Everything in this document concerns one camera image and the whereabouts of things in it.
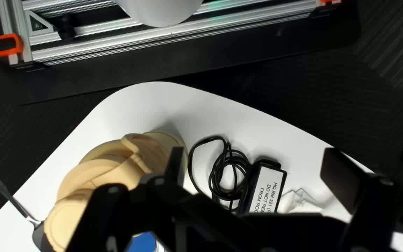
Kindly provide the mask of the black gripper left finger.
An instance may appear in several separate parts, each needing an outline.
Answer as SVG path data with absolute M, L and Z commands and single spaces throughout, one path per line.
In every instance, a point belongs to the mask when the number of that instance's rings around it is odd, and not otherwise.
M 174 196 L 181 191 L 183 149 L 173 147 L 163 174 L 162 191 L 165 195 Z

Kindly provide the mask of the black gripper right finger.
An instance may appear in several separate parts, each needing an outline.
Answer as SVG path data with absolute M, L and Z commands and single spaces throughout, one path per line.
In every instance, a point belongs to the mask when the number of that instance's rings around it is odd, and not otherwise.
M 340 150 L 327 147 L 323 152 L 320 180 L 349 215 L 367 216 L 370 213 L 370 175 Z

